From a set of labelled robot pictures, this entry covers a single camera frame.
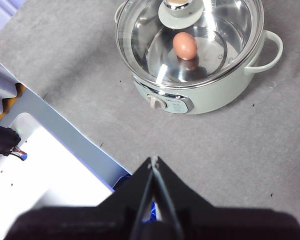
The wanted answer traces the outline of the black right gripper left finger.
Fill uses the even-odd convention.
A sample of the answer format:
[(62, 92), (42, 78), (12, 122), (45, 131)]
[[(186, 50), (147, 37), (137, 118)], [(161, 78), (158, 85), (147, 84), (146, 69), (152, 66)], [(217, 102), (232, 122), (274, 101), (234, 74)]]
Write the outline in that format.
[(14, 222), (7, 240), (153, 240), (149, 196), (151, 158), (113, 194), (93, 207), (42, 207)]

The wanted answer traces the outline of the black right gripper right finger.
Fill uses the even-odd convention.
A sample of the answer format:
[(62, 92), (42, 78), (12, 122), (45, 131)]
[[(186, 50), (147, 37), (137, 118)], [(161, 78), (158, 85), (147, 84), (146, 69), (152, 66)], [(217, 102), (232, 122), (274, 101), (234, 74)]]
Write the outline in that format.
[(186, 185), (160, 158), (154, 158), (160, 220), (184, 240), (300, 240), (291, 214), (268, 208), (217, 207)]

